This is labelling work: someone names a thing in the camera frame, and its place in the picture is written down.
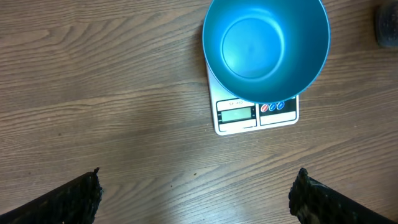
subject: scale display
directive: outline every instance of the scale display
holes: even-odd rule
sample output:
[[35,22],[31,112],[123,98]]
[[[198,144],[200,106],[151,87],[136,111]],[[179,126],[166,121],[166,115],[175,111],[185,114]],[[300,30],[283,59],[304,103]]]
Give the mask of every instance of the scale display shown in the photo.
[[299,120],[298,96],[285,102],[255,104],[225,90],[209,68],[208,79],[215,131],[221,136],[291,125]]

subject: white scale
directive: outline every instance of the white scale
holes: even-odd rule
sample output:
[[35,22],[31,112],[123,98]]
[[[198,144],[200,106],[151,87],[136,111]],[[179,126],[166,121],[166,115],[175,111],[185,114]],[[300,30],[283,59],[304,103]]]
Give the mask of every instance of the white scale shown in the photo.
[[240,100],[220,85],[207,68],[214,127],[221,136],[295,124],[299,120],[299,97],[259,105]]

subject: wood grain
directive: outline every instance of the wood grain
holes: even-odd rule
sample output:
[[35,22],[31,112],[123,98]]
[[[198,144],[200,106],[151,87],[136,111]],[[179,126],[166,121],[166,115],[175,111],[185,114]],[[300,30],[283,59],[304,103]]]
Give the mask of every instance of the wood grain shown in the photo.
[[100,166],[95,223],[298,223],[301,167],[398,221],[398,50],[381,1],[324,0],[332,45],[294,126],[219,137],[210,0],[0,2],[0,213]]

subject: blue bowl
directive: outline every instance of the blue bowl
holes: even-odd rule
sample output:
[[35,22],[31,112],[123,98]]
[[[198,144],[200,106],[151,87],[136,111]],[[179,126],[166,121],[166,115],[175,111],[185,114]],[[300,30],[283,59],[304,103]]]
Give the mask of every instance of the blue bowl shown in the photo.
[[320,0],[214,0],[203,25],[210,70],[233,95],[255,103],[303,92],[321,72],[329,48]]

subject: button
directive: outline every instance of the button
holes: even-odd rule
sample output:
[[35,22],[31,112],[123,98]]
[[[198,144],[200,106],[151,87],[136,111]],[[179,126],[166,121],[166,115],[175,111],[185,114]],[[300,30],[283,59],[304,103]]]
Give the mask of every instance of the button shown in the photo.
[[269,105],[269,111],[274,111],[276,109],[276,103],[271,103]]
[[281,109],[283,109],[284,107],[285,107],[285,102],[279,102],[278,105],[276,106],[276,108],[277,108],[278,110],[281,110]]
[[267,112],[267,110],[268,110],[268,105],[263,105],[261,107],[261,112],[265,113],[265,112]]

